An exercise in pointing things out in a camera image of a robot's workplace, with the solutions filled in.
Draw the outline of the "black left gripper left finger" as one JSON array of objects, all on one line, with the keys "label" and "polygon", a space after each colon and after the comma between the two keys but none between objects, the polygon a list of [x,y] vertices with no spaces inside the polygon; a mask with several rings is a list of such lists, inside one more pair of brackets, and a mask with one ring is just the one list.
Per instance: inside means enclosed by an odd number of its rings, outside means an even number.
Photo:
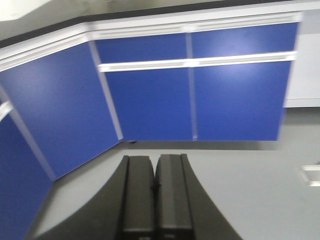
[{"label": "black left gripper left finger", "polygon": [[153,240],[154,171],[147,156],[125,155],[79,210],[36,240]]}]

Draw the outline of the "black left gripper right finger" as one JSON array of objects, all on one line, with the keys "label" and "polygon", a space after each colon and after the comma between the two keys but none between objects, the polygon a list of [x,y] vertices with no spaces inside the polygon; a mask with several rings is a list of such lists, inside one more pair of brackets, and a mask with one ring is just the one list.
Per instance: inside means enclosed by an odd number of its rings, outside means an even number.
[{"label": "black left gripper right finger", "polygon": [[156,239],[241,239],[203,188],[186,154],[162,154],[155,179]]}]

